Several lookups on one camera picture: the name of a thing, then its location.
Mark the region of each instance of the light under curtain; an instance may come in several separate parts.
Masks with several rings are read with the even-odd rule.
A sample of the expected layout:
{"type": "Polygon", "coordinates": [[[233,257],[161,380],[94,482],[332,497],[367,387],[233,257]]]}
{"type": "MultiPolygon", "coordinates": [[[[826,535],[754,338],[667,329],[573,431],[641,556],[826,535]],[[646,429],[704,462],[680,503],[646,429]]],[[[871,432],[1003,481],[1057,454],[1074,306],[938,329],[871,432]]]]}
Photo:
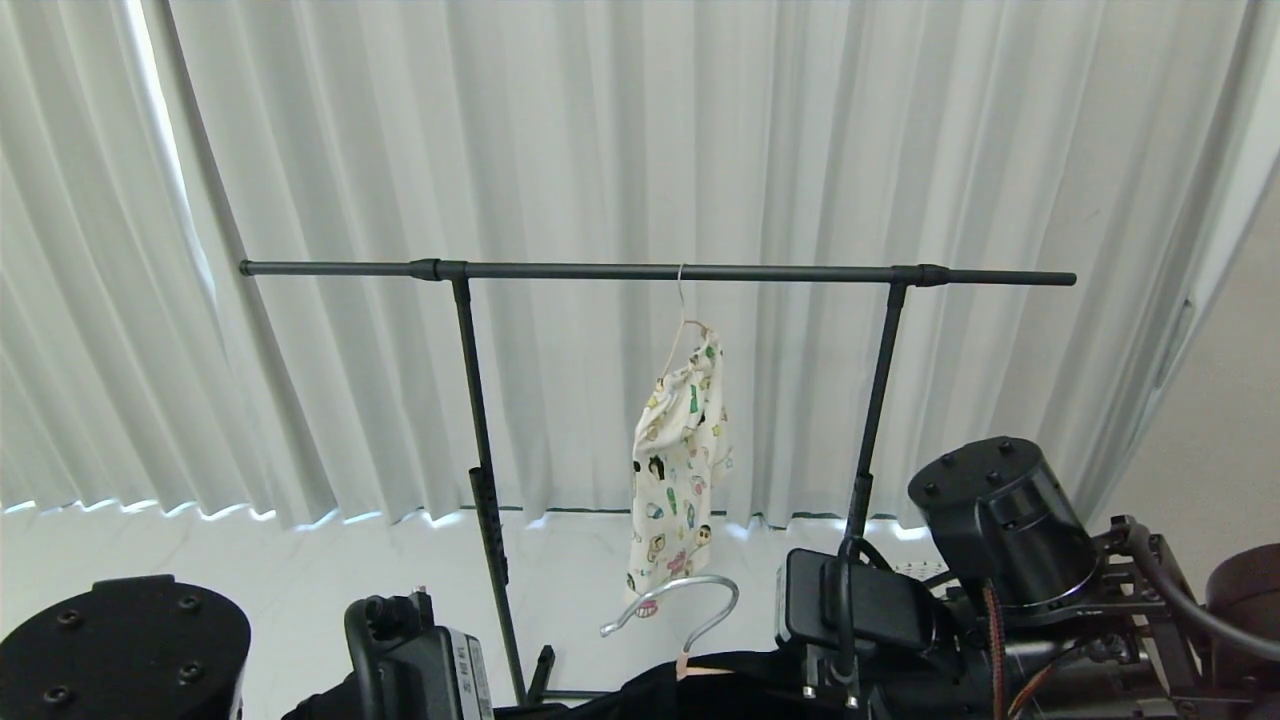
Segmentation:
{"type": "MultiPolygon", "coordinates": [[[[15,8],[4,32],[33,32],[37,18],[59,42],[0,50],[24,54],[19,70],[0,68],[4,119],[31,114],[0,124],[6,154],[26,158],[6,160],[5,182],[22,186],[31,227],[15,234],[31,247],[10,255],[19,220],[5,220],[6,306],[27,283],[13,336],[5,311],[6,430],[10,380],[26,404],[15,413],[44,423],[18,447],[5,433],[0,489],[55,505],[92,477],[99,495],[118,483],[122,498],[248,502],[287,524],[334,507],[396,520],[460,506],[475,446],[457,327],[445,286],[246,281],[243,256],[1075,272],[1069,290],[910,295],[872,511],[916,524],[915,469],[1009,433],[1046,448],[1088,514],[1188,337],[1179,322],[1207,249],[1229,256],[1239,240],[1210,231],[1221,208],[1239,211],[1219,195],[1260,92],[1242,78],[1275,36],[1275,13],[1244,3],[147,3],[206,292],[155,145],[104,142],[113,114],[137,126],[134,142],[156,142],[119,10],[15,8]],[[93,27],[95,12],[116,37],[67,29],[93,27]],[[84,82],[111,72],[113,53],[133,108],[84,82]],[[40,72],[78,124],[45,127],[40,72]],[[32,100],[15,106],[19,90],[32,100]],[[95,161],[73,167],[86,149],[95,161]],[[128,168],[140,179],[110,164],[143,155],[150,165],[128,168]],[[169,209],[151,225],[101,224],[106,210],[67,179],[76,172],[97,173],[77,182],[125,218],[169,209]],[[60,243],[81,255],[51,256],[60,243]],[[124,251],[154,264],[116,261],[124,251]],[[45,337],[46,304],[28,295],[37,256],[81,348],[58,379],[78,369],[76,382],[96,383],[87,407],[114,413],[110,429],[90,421],[82,393],[38,389],[60,383],[37,377],[51,346],[33,355],[26,342],[45,337]],[[182,272],[159,272],[161,258],[182,272]],[[173,337],[134,340],[154,328],[173,337]],[[111,395],[111,363],[145,392],[111,395]],[[128,434],[142,428],[154,442],[128,434]]],[[[1274,161],[1280,140],[1268,142],[1247,151],[1274,161]]],[[[1252,197],[1245,214],[1262,184],[1235,188],[1252,197]]],[[[474,283],[503,505],[628,506],[632,427],[678,322],[672,284],[474,283]]],[[[884,290],[685,283],[685,296],[727,355],[737,462],[717,505],[774,525],[842,515],[884,290]]]]}

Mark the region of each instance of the clothes rack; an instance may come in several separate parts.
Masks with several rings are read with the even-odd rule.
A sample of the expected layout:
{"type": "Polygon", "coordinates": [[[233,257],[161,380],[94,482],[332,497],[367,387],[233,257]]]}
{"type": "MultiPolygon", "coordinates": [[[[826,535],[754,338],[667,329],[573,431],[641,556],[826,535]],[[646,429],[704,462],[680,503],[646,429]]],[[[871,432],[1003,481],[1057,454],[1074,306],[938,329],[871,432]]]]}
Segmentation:
{"type": "Polygon", "coordinates": [[[552,646],[543,646],[530,684],[525,685],[516,630],[507,597],[509,582],[507,555],[503,548],[502,520],[498,514],[498,492],[493,474],[493,455],[489,446],[489,421],[485,415],[481,388],[480,357],[476,350],[475,318],[471,313],[472,279],[598,279],[598,281],[719,281],[719,282],[781,282],[781,283],[881,283],[888,284],[884,324],[881,332],[879,352],[867,406],[854,491],[849,501],[845,537],[861,541],[870,507],[873,475],[870,473],[876,434],[884,406],[890,364],[897,327],[906,304],[909,287],[936,287],[942,284],[1011,284],[1011,286],[1073,286],[1074,273],[1047,273],[1032,270],[954,270],[941,265],[890,265],[890,266],[814,266],[814,265],[645,265],[645,264],[585,264],[585,263],[468,263],[465,260],[425,259],[408,263],[325,263],[325,261],[251,261],[242,260],[241,274],[248,275],[346,275],[346,277],[403,277],[420,281],[448,282],[453,286],[453,302],[458,311],[458,331],[462,340],[462,357],[467,373],[467,392],[471,400],[471,420],[475,427],[479,466],[470,470],[471,493],[475,500],[480,538],[484,543],[489,582],[502,628],[502,642],[507,655],[507,667],[518,705],[539,705],[544,700],[588,700],[603,696],[590,691],[549,689],[548,682],[556,662],[552,646]]]}

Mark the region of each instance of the bolt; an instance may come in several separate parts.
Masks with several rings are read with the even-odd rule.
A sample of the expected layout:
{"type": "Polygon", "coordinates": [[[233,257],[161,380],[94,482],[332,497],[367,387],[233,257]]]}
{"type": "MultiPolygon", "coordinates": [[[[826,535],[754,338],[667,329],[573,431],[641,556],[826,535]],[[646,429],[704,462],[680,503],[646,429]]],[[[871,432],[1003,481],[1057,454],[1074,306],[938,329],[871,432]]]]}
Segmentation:
{"type": "Polygon", "coordinates": [[[45,703],[61,707],[72,701],[72,691],[67,685],[56,685],[45,691],[45,703]]]}
{"type": "Polygon", "coordinates": [[[188,662],[178,670],[178,682],[191,684],[205,676],[205,666],[200,662],[188,662]]]}
{"type": "Polygon", "coordinates": [[[64,610],[58,615],[58,624],[67,630],[74,630],[84,624],[84,616],[78,610],[64,610]]]}

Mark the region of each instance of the white floor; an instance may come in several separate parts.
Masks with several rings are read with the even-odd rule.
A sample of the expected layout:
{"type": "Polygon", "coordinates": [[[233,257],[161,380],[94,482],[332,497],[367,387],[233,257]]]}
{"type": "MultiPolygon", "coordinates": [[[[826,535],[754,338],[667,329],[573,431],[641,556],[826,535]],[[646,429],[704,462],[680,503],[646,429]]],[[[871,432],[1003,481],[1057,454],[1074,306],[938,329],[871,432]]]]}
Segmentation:
{"type": "MultiPolygon", "coordinates": [[[[690,588],[654,618],[602,639],[598,628],[623,607],[630,518],[549,514],[526,527],[511,512],[503,520],[526,682],[538,651],[550,643],[558,656],[553,688],[617,688],[673,657],[687,632],[723,602],[721,588],[690,588]]],[[[835,552],[841,529],[835,520],[795,520],[786,530],[716,525],[708,571],[736,580],[742,596],[733,615],[698,648],[773,647],[778,565],[794,547],[835,552]]],[[[873,528],[870,537],[890,562],[914,562],[920,574],[936,568],[927,538],[895,533],[890,524],[873,528]]],[[[339,682],[351,670],[342,633],[347,605],[370,594],[404,594],[416,584],[428,587],[436,621],[480,639],[494,700],[509,705],[515,698],[470,512],[435,524],[416,518],[388,527],[371,518],[311,530],[283,530],[247,511],[214,520],[195,510],[166,518],[157,509],[129,514],[114,505],[9,512],[0,519],[0,633],[86,592],[95,580],[160,573],[215,589],[248,615],[253,644],[246,717],[279,717],[339,682]]]]}

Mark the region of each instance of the clothes hanger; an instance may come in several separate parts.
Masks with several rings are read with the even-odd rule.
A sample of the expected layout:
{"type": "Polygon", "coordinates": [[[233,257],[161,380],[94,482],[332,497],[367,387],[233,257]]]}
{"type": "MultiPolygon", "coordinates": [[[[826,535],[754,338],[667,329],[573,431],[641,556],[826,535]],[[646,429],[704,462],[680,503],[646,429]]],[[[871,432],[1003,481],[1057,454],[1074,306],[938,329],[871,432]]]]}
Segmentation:
{"type": "Polygon", "coordinates": [[[659,378],[667,377],[667,370],[671,369],[671,361],[676,359],[676,348],[680,347],[680,334],[685,332],[687,325],[698,325],[703,329],[703,334],[712,332],[710,328],[699,323],[698,320],[690,320],[685,316],[685,283],[681,277],[685,274],[685,264],[680,264],[680,269],[676,270],[676,292],[680,293],[680,327],[676,328],[676,340],[671,343],[671,354],[667,355],[667,364],[662,366],[662,374],[659,378]]]}
{"type": "Polygon", "coordinates": [[[667,580],[666,583],[653,588],[652,591],[631,601],[631,605],[628,605],[627,609],[622,611],[622,615],[617,620],[614,620],[613,623],[608,623],[605,625],[600,625],[600,637],[607,638],[613,633],[618,632],[622,628],[622,625],[626,625],[627,620],[630,620],[636,614],[636,611],[640,610],[640,606],[644,605],[645,602],[655,600],[659,596],[663,596],[673,589],[680,589],[687,585],[701,585],[705,583],[714,583],[717,585],[726,587],[732,594],[728,598],[728,603],[724,607],[722,607],[719,612],[713,615],[710,620],[703,623],[696,629],[694,629],[692,633],[689,634],[689,639],[685,641],[685,648],[681,650],[680,656],[676,657],[676,679],[684,680],[686,675],[731,674],[732,673],[731,670],[721,670],[717,667],[689,666],[689,651],[694,647],[694,643],[698,642],[698,638],[705,635],[716,625],[719,625],[722,620],[728,618],[730,612],[733,612],[733,607],[737,606],[737,596],[739,596],[737,583],[721,575],[694,575],[692,578],[676,578],[673,580],[667,580]]]}

